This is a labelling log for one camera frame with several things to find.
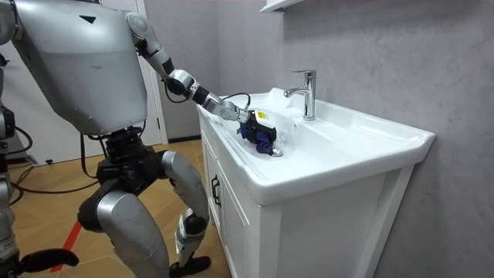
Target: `black cable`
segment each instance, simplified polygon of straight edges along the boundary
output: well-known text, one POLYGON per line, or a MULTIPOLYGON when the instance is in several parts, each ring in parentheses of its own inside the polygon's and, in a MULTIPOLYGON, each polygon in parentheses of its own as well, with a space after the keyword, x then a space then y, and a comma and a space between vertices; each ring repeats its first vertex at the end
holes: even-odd
POLYGON ((183 100, 172 100, 171 97, 170 97, 170 95, 168 94, 168 87, 167 87, 166 81, 164 81, 162 79, 161 82, 164 83, 164 92, 167 95, 167 98, 168 98, 169 101, 171 101, 172 103, 183 103, 183 102, 187 101, 187 98, 185 98, 183 100))
POLYGON ((15 203, 19 202, 21 200, 21 198, 24 196, 24 189, 21 189, 21 188, 14 186, 12 189, 12 194, 14 193, 15 190, 17 190, 19 192, 19 195, 17 196, 17 198, 14 199, 14 201, 10 202, 9 205, 15 205, 15 203))
POLYGON ((90 188, 91 186, 95 185, 98 183, 98 181, 95 181, 91 184, 88 184, 88 185, 84 185, 83 187, 80 187, 80 188, 74 188, 74 189, 69 189, 69 190, 62 190, 62 191, 57 191, 57 192, 49 192, 49 191, 40 191, 40 190, 32 190, 32 189, 27 189, 27 188, 23 188, 22 186, 20 186, 21 182, 25 180, 25 178, 27 178, 27 176, 29 175, 29 173, 31 173, 31 171, 34 169, 35 167, 34 166, 31 166, 31 168, 27 169, 26 171, 24 171, 23 173, 21 173, 21 175, 19 176, 19 179, 17 180, 17 182, 13 182, 12 183, 12 186, 14 188, 17 188, 20 191, 24 191, 24 192, 29 192, 29 193, 36 193, 36 194, 66 194, 66 193, 73 193, 73 192, 77 192, 77 191, 81 191, 83 189, 86 189, 86 188, 90 188))
POLYGON ((139 134, 139 138, 142 136, 142 134, 144 133, 144 130, 146 130, 146 121, 144 121, 144 124, 142 125, 142 131, 140 132, 139 134))
POLYGON ((31 165, 30 164, 27 164, 27 165, 24 165, 24 166, 12 167, 12 168, 9 168, 9 170, 20 169, 20 168, 24 168, 24 167, 28 167, 28 166, 31 166, 31 165))
POLYGON ((248 93, 234 93, 231 96, 227 96, 227 97, 223 98, 223 100, 227 100, 230 97, 236 97, 236 96, 247 96, 249 98, 247 100, 247 105, 245 106, 245 109, 244 109, 244 110, 247 110, 249 108, 249 106, 250 106, 250 95, 248 93))
POLYGON ((62 191, 57 191, 57 192, 48 192, 48 191, 40 191, 40 190, 32 190, 32 189, 27 189, 27 188, 23 188, 15 183, 12 183, 15 187, 19 188, 19 189, 22 189, 24 190, 25 192, 28 192, 28 193, 35 193, 35 194, 67 194, 67 193, 74 193, 74 192, 78 192, 78 191, 81 191, 83 189, 86 189, 86 188, 90 188, 91 186, 97 184, 98 181, 95 181, 91 184, 88 184, 88 185, 84 185, 83 187, 80 187, 80 188, 74 188, 74 189, 70 189, 70 190, 62 190, 62 191))
POLYGON ((103 155, 105 156, 105 158, 108 158, 108 153, 107 153, 107 150, 105 148, 105 144, 103 143, 103 139, 99 139, 99 142, 100 142, 101 149, 103 150, 103 155))
POLYGON ((18 151, 11 151, 11 152, 9 152, 9 153, 7 153, 7 154, 18 154, 18 153, 22 153, 22 152, 27 151, 28 149, 30 149, 30 148, 32 147, 32 138, 31 138, 31 136, 29 136, 29 134, 28 134, 27 132, 25 132, 25 131, 24 131, 22 128, 20 128, 20 127, 15 127, 15 129, 16 129, 18 132, 22 133, 22 134, 23 134, 23 135, 24 135, 24 136, 28 139, 28 146, 27 146, 27 147, 25 147, 25 148, 23 148, 23 149, 21 149, 21 150, 18 150, 18 151))
POLYGON ((90 178, 96 178, 96 176, 92 176, 87 172, 86 167, 86 145, 84 144, 84 135, 80 134, 80 167, 83 169, 83 172, 86 176, 90 178))

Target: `door frame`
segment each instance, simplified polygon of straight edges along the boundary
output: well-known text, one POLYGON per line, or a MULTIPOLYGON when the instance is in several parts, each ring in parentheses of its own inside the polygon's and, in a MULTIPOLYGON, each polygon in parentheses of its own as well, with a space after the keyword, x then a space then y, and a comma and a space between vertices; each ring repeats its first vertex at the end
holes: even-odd
MULTIPOLYGON (((137 12, 147 17, 144 0, 135 0, 135 2, 137 4, 137 12)), ((161 95, 160 95, 159 82, 157 80, 157 73, 149 63, 147 64, 147 71, 149 72, 149 76, 151 78, 151 84, 149 85, 150 88, 152 89, 152 93, 154 96, 154 106, 156 107, 156 115, 158 120, 160 121, 161 143, 168 144, 167 129, 164 126, 164 113, 163 113, 163 106, 161 105, 161 95)))

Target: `robot leg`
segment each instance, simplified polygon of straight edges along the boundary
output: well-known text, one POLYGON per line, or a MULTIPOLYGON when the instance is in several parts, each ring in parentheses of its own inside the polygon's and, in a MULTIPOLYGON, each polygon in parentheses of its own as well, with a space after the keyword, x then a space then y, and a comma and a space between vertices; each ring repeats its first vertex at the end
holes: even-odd
POLYGON ((203 240, 209 221, 208 197, 201 176, 187 159, 176 151, 165 151, 161 158, 165 175, 174 191, 190 208, 180 216, 175 243, 178 262, 171 266, 171 276, 197 273, 211 265, 208 257, 192 258, 203 240))
POLYGON ((168 277, 163 236, 136 195, 122 191, 106 194, 97 206, 97 218, 115 253, 137 278, 168 277))

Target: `white door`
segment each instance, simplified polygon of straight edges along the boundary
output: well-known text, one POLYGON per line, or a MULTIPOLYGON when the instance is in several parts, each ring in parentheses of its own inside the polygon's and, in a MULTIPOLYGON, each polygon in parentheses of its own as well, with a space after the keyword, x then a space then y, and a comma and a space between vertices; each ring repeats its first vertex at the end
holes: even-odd
MULTIPOLYGON (((105 0, 103 3, 114 8, 137 11, 136 0, 105 0)), ((80 158, 79 132, 55 114, 14 46, 11 43, 0 46, 0 53, 10 60, 4 68, 2 102, 14 111, 17 125, 28 132, 34 140, 34 145, 28 154, 40 164, 45 164, 49 159, 60 162, 80 158)), ((166 143, 161 105, 159 105, 158 113, 154 94, 154 90, 157 91, 157 84, 154 84, 156 76, 154 72, 150 72, 144 60, 140 59, 140 65, 147 89, 148 112, 146 131, 142 139, 147 145, 166 143), (157 119, 161 119, 162 131, 158 128, 157 119)), ((27 140, 22 135, 19 136, 26 146, 27 140)), ((102 154, 98 142, 89 139, 85 142, 86 156, 102 154)))

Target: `white vanity cabinet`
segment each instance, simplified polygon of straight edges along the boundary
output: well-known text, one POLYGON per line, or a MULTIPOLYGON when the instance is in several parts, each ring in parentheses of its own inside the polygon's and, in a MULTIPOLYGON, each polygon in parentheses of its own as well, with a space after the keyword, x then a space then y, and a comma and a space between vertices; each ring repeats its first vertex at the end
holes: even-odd
POLYGON ((198 107, 211 223, 232 276, 372 278, 434 134, 320 100, 304 121, 303 96, 283 93, 251 95, 276 122, 279 158, 198 107))
POLYGON ((356 254, 364 248, 385 174, 258 205, 203 117, 201 135, 211 223, 218 228, 232 277, 354 277, 356 254))

